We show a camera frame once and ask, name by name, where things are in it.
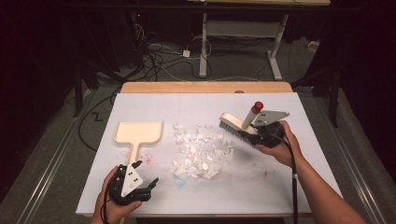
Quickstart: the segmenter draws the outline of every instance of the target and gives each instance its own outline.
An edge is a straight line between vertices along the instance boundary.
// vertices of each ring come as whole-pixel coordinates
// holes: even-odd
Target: electrical cord
[[[215,39],[217,39],[217,40],[219,40],[219,41],[222,41],[222,42],[225,42],[225,43],[229,44],[229,49],[228,49],[228,51],[225,52],[225,53],[222,53],[222,54],[213,54],[213,56],[216,56],[216,57],[227,56],[227,55],[233,53],[233,51],[234,51],[235,49],[244,49],[244,48],[248,48],[248,47],[257,47],[257,46],[259,46],[260,43],[264,40],[264,38],[258,37],[258,38],[255,38],[251,43],[245,44],[245,43],[243,43],[243,41],[246,41],[246,40],[239,40],[239,41],[236,41],[236,40],[228,39],[227,37],[226,37],[226,38],[219,38],[219,37],[217,37],[217,36],[211,36],[211,37],[213,37],[213,38],[215,38]],[[218,45],[218,46],[217,46],[217,45],[212,44],[212,48],[213,48],[213,49],[218,48],[218,47],[223,47],[223,48],[225,48],[225,47],[227,47],[227,46],[222,46],[222,45]]]
[[[192,75],[195,77],[194,69],[193,69],[193,67],[192,67],[192,63],[189,63],[189,62],[178,62],[178,63],[173,63],[173,64],[171,64],[171,65],[165,67],[164,69],[168,69],[168,68],[170,68],[170,67],[172,67],[172,66],[175,66],[175,65],[177,65],[177,64],[179,64],[179,63],[187,63],[187,64],[189,64],[189,65],[190,65],[190,68],[191,68],[191,73],[192,73]]]
[[[289,59],[288,59],[288,75],[289,75],[289,83],[291,83],[291,74],[290,74],[290,55],[291,55],[291,44],[293,42],[291,42],[289,44]]]
[[[120,88],[121,88],[121,86],[118,86],[113,92],[111,92],[111,95],[107,96],[106,98],[104,98],[104,99],[102,99],[101,101],[99,101],[96,105],[94,105],[94,106],[84,115],[84,117],[83,117],[82,120],[81,120],[81,123],[78,125],[78,137],[79,137],[80,141],[82,142],[82,144],[83,144],[85,147],[89,148],[89,149],[92,150],[92,151],[95,151],[95,152],[96,152],[96,151],[97,151],[97,148],[92,147],[91,145],[89,145],[89,144],[84,140],[84,138],[83,138],[83,136],[82,136],[82,134],[81,134],[81,127],[82,127],[82,124],[84,123],[85,119],[91,114],[91,112],[92,112],[97,106],[99,106],[99,105],[101,105],[103,102],[105,102],[106,100],[110,100],[111,105],[114,105],[113,98],[114,98],[115,96],[117,96],[116,92],[119,91]]]
[[[297,167],[296,167],[296,161],[294,159],[294,153],[290,145],[290,140],[288,136],[285,134],[286,139],[288,142],[286,142],[284,139],[278,137],[275,134],[272,133],[265,133],[266,135],[272,136],[279,140],[282,144],[284,144],[290,153],[290,158],[291,158],[291,190],[292,190],[292,200],[293,200],[293,223],[297,224],[298,223],[298,202],[297,202]]]
[[[105,195],[103,196],[103,204],[100,209],[100,218],[102,219],[104,224],[109,224],[107,221],[107,203],[110,200],[107,199],[107,194],[108,194],[108,187],[110,186],[110,183],[113,181],[114,178],[115,176],[112,176],[106,185]]]

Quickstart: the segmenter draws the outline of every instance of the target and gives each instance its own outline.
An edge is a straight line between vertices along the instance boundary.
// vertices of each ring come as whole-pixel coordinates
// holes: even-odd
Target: wooden board
[[[293,92],[287,82],[126,82],[122,93]]]
[[[162,121],[162,139],[152,147],[142,147],[143,161],[136,171],[149,183],[160,178],[150,201],[133,217],[290,217],[291,169],[274,158],[261,154],[250,145],[219,127],[223,112],[243,118],[256,101],[264,109],[290,112],[286,118],[300,140],[306,158],[318,173],[341,195],[318,140],[297,93],[129,93],[119,94],[108,120],[102,142],[81,195],[77,213],[91,216],[103,179],[115,165],[126,164],[129,146],[117,144],[113,134],[119,121]],[[174,136],[175,124],[187,133],[197,129],[223,133],[234,141],[234,155],[212,179],[174,176],[173,161],[183,161]],[[208,151],[216,140],[203,147]],[[309,214],[304,193],[298,188],[299,211]]]

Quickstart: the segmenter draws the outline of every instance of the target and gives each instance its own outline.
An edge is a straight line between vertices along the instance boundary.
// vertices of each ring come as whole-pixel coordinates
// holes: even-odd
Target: brush
[[[256,102],[253,107],[247,113],[244,121],[234,117],[229,113],[222,113],[220,116],[220,128],[226,130],[235,136],[240,137],[245,142],[251,144],[244,135],[258,135],[255,128],[251,127],[251,122],[257,117],[257,115],[262,111],[262,102]]]
[[[220,116],[220,128],[238,136],[243,141],[252,145],[262,144],[275,147],[280,144],[285,136],[282,125],[278,122],[289,115],[288,112],[262,111],[263,104],[256,102],[247,113],[244,121],[228,113]]]

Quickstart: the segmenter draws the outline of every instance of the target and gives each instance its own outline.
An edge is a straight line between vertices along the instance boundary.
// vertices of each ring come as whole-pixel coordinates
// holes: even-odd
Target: black cable
[[[257,38],[254,38],[254,40],[251,43],[245,44],[245,43],[243,43],[243,41],[250,41],[250,40],[246,40],[246,39],[231,40],[230,38],[223,39],[223,38],[219,38],[217,36],[210,36],[210,37],[214,37],[218,40],[228,42],[230,44],[242,45],[242,47],[236,47],[235,49],[243,49],[243,48],[247,48],[247,47],[257,47],[264,40],[264,38],[262,38],[262,37],[257,37]]]
[[[110,180],[108,181],[107,185],[106,185],[106,189],[105,189],[105,195],[103,196],[103,204],[101,207],[101,211],[100,211],[100,217],[103,221],[104,224],[108,224],[107,221],[107,203],[110,200],[107,200],[107,194],[108,194],[108,187],[110,186],[110,183],[113,181],[113,179],[115,178],[115,176],[111,176]]]
[[[191,74],[192,74],[193,77],[195,77],[194,69],[193,69],[192,63],[189,63],[189,62],[178,62],[178,63],[173,63],[173,64],[171,64],[171,65],[165,67],[164,69],[168,69],[168,68],[170,68],[170,67],[172,67],[172,66],[174,66],[174,65],[177,65],[177,64],[179,64],[179,63],[187,63],[187,64],[189,64],[189,65],[190,65],[190,68],[191,68]]]
[[[129,78],[129,77],[135,76],[136,74],[138,74],[142,70],[142,67],[143,67],[143,62],[140,62],[136,66],[136,69],[134,71],[130,72],[128,75],[126,75],[125,78]]]
[[[145,77],[146,77],[146,80],[149,80],[151,77],[155,77],[154,81],[157,81],[157,80],[158,80],[158,71],[157,71],[157,64],[156,64],[156,62],[155,62],[155,59],[154,59],[154,57],[153,57],[151,54],[149,54],[149,53],[147,53],[146,56],[148,57],[147,61],[149,61],[149,62],[151,63],[151,67],[148,67],[148,66],[145,65],[145,67],[149,68],[148,71],[145,70]],[[154,69],[154,74],[153,74],[152,76],[149,77],[149,72],[150,72],[151,70],[153,70],[153,69]]]
[[[294,159],[294,153],[291,148],[289,138],[285,134],[286,139],[288,139],[288,142],[286,142],[284,139],[280,138],[279,136],[277,136],[275,134],[272,134],[272,133],[265,133],[265,134],[276,138],[281,143],[283,143],[289,150],[290,157],[291,157],[291,174],[292,174],[291,190],[292,190],[292,200],[293,200],[293,223],[297,224],[298,223],[297,167],[296,167],[296,161]]]
[[[92,112],[97,106],[99,106],[100,104],[102,104],[104,101],[110,100],[111,105],[114,105],[114,102],[112,101],[112,99],[113,99],[113,97],[117,96],[116,92],[119,91],[121,87],[122,87],[122,86],[118,86],[113,92],[111,92],[111,95],[110,95],[110,96],[107,96],[106,98],[104,98],[104,99],[102,99],[101,101],[99,101],[99,103],[97,103],[96,105],[94,105],[94,106],[84,115],[84,117],[82,118],[81,123],[78,125],[78,137],[79,137],[79,139],[81,140],[82,144],[84,144],[85,147],[89,148],[89,149],[92,150],[92,151],[95,151],[95,152],[96,152],[96,151],[97,151],[97,148],[94,148],[94,147],[90,146],[87,142],[85,142],[85,140],[84,140],[84,138],[82,137],[82,134],[81,134],[81,127],[82,127],[82,124],[83,124],[84,120],[88,117],[88,115],[90,115],[91,112]]]
[[[271,61],[274,60],[275,57],[273,59],[268,59],[268,63],[265,64],[261,69],[259,69],[259,71],[257,72],[257,79],[260,80],[260,71],[263,71],[265,68],[268,67],[268,65],[271,65]]]
[[[291,74],[290,74],[290,55],[291,55],[291,44],[293,42],[291,42],[289,44],[289,59],[288,59],[288,74],[289,74],[289,83],[291,83]]]

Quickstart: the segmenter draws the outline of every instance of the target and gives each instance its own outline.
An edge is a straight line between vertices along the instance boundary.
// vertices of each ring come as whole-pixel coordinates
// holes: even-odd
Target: cable
[[[210,81],[222,81],[222,80],[234,79],[234,78],[244,78],[244,79],[248,79],[248,80],[254,80],[254,81],[262,82],[261,80],[258,80],[258,79],[253,78],[253,77],[224,77],[224,78],[218,78],[218,79],[214,79],[214,80],[210,80]]]
[[[203,37],[201,37],[201,36],[198,35],[198,36],[194,37],[194,38],[190,41],[190,43],[192,43],[192,41],[194,41],[195,39],[198,39],[198,38],[203,39],[203,40],[206,41],[206,43],[209,45],[209,53],[206,54],[206,57],[209,56],[210,53],[212,52],[212,45],[210,44],[210,42],[209,42],[206,38],[203,38]]]
[[[81,134],[81,127],[82,127],[82,124],[84,123],[85,119],[91,114],[91,112],[92,112],[97,106],[99,106],[100,104],[102,104],[104,101],[110,100],[111,105],[114,105],[114,102],[113,102],[112,99],[113,99],[113,97],[115,97],[115,96],[117,95],[116,92],[119,91],[121,87],[122,87],[122,86],[118,86],[113,92],[111,92],[111,95],[110,95],[110,96],[107,96],[106,98],[104,98],[104,99],[102,99],[101,101],[99,101],[96,105],[94,105],[94,106],[84,115],[84,117],[82,118],[81,123],[78,125],[78,137],[79,137],[79,139],[81,140],[82,144],[83,144],[85,147],[89,148],[89,149],[92,150],[92,151],[95,151],[95,152],[96,152],[96,151],[97,151],[97,148],[94,148],[94,147],[90,146],[90,145],[84,140],[84,138],[82,137],[82,134]]]
[[[263,66],[261,69],[259,69],[259,71],[257,72],[257,79],[260,79],[260,71],[262,71],[262,70],[264,70],[264,68],[268,67],[268,65],[271,64],[271,61],[272,61],[274,58],[269,59],[269,62],[268,62],[265,66]]]
[[[107,194],[108,194],[108,187],[110,186],[110,183],[113,181],[115,176],[111,176],[110,180],[108,181],[105,189],[105,195],[103,196],[103,204],[100,209],[100,218],[102,219],[104,224],[109,224],[107,221],[107,203],[110,201],[107,199]]]
[[[178,62],[178,63],[188,63],[188,64],[190,65],[190,67],[191,67],[191,73],[192,73],[192,75],[195,77],[195,75],[194,75],[194,69],[192,68],[192,63],[189,63],[189,62]],[[172,66],[175,66],[175,65],[178,64],[178,63],[173,63],[173,64],[171,64],[171,65],[165,67],[164,69],[167,69],[167,68],[170,68],[170,67],[172,67]]]
[[[179,53],[179,52],[177,52],[176,50],[174,50],[174,49],[172,49],[172,48],[169,48],[169,47],[167,47],[167,46],[165,46],[165,45],[163,45],[163,44],[161,44],[161,45],[159,45],[159,46],[161,46],[159,49],[157,49],[157,50],[153,50],[153,51],[159,51],[160,49],[162,49],[162,48],[166,48],[166,49],[170,49],[170,50],[172,50],[172,51],[159,51],[160,53],[169,53],[169,54],[177,54],[177,55],[181,55],[181,53]]]
[[[137,46],[138,48],[143,44],[143,40],[145,39],[145,30],[143,29],[142,26],[140,26],[139,24],[136,24],[137,27],[139,27],[139,33],[137,34],[136,39],[139,39],[140,33],[142,34],[142,38],[140,40],[140,44]]]
[[[172,76],[172,74],[170,74],[170,73],[168,72],[168,70],[166,70],[166,69],[165,69],[164,67],[162,67],[161,65],[157,64],[157,66],[159,66],[161,69],[163,69],[163,71],[165,71],[170,77],[174,78],[175,80],[188,82],[188,80],[184,80],[184,79],[180,79],[180,78],[177,78],[177,77]]]
[[[206,57],[205,57],[205,55],[201,52],[201,55],[202,55],[202,58],[206,61],[206,64],[207,64],[207,66],[209,67],[209,75],[207,75],[206,77],[198,77],[199,79],[207,79],[207,78],[209,78],[209,77],[211,77],[212,76],[212,66],[210,65],[210,63],[209,63],[209,61],[207,60],[207,56],[209,56],[209,54],[207,54],[206,55]]]
[[[272,136],[279,140],[281,143],[283,143],[289,150],[290,153],[290,158],[291,158],[291,190],[292,190],[292,200],[293,200],[293,223],[297,224],[298,223],[298,202],[297,202],[297,167],[296,167],[296,161],[294,159],[294,153],[290,145],[290,140],[288,136],[285,134],[286,139],[288,142],[286,142],[284,139],[278,137],[275,134],[272,133],[264,133],[266,135]]]
[[[291,44],[293,42],[291,42],[289,44],[289,59],[288,59],[288,74],[289,74],[289,83],[291,83],[291,74],[290,74],[290,55],[291,55]]]

